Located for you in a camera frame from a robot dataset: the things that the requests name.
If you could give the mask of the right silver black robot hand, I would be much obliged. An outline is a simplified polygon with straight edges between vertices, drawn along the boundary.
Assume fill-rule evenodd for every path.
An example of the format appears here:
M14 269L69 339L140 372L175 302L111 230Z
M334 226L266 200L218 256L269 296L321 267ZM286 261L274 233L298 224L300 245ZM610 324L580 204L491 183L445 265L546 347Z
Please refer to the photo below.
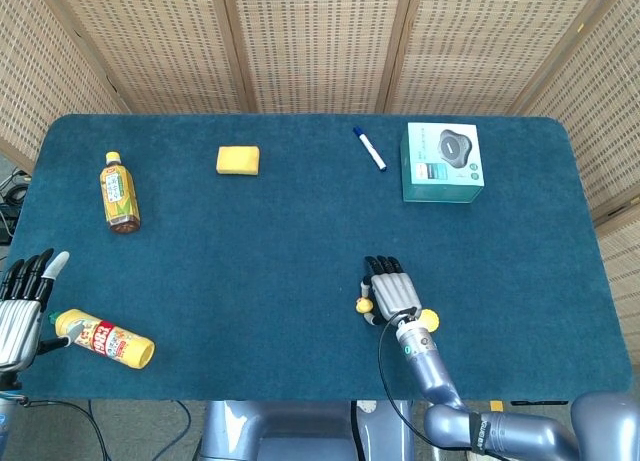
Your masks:
M367 274L360 282L355 310L371 325L417 320L422 305L410 276L392 256L366 256Z

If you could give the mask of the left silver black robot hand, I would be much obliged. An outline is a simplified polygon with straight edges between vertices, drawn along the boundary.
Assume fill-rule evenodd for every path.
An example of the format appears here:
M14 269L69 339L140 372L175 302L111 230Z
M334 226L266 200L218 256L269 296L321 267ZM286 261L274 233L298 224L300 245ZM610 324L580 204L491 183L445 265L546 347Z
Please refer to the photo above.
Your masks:
M1 281L1 372L18 373L38 355L67 347L72 339L61 335L41 339L42 321L55 281L70 254L49 248L15 261Z

